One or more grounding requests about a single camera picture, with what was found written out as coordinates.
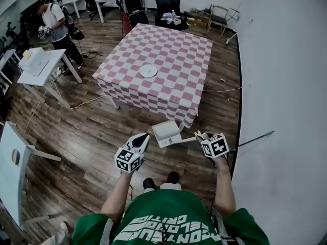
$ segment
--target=checkered tablecloth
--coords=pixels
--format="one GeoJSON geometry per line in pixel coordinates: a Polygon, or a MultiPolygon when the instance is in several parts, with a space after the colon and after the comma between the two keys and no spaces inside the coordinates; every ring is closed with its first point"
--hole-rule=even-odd
{"type": "Polygon", "coordinates": [[[93,77],[105,94],[162,113],[189,128],[198,113],[213,43],[189,33],[138,23],[93,77]],[[141,66],[158,73],[144,78],[141,66]]]}

